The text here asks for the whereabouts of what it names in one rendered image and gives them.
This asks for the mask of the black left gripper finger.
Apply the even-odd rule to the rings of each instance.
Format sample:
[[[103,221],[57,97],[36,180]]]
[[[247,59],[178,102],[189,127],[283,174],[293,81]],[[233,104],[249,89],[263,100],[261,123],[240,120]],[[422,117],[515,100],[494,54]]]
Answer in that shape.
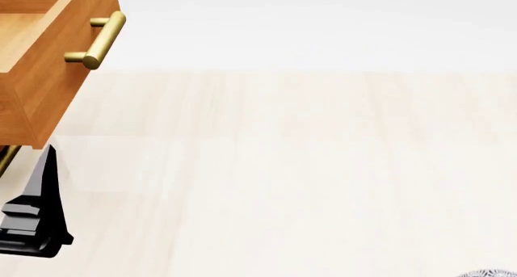
[[[72,245],[61,202],[57,152],[52,145],[44,148],[23,192],[30,205],[38,208],[36,232],[58,240],[62,245]]]

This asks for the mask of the open wooden drawer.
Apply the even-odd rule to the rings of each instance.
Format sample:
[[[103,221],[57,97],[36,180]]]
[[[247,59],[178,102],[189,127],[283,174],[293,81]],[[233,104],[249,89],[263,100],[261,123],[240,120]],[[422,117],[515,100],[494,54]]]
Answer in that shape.
[[[41,149],[86,80],[119,0],[0,0],[0,145]]]

